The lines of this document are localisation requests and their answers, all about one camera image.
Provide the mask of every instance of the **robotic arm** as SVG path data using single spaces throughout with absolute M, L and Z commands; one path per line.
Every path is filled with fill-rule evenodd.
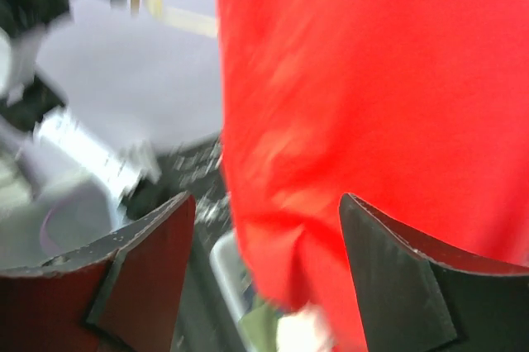
M 155 160 L 141 164 L 112 152 L 36 71 L 50 24 L 68 14 L 69 0 L 0 0 L 0 116 L 35 143 L 54 145 L 75 160 L 126 207 L 130 219 L 141 218 L 176 193 Z

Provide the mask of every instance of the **green cloth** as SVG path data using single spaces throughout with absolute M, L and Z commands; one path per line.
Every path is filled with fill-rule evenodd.
M 276 309 L 255 296 L 253 309 L 241 318 L 239 326 L 257 352 L 277 352 L 278 320 Z

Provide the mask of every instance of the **red garment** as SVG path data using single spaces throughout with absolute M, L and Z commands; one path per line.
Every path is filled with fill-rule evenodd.
M 224 155 L 258 289 L 365 351 L 355 193 L 511 263 L 529 247 L 529 0 L 218 0 Z

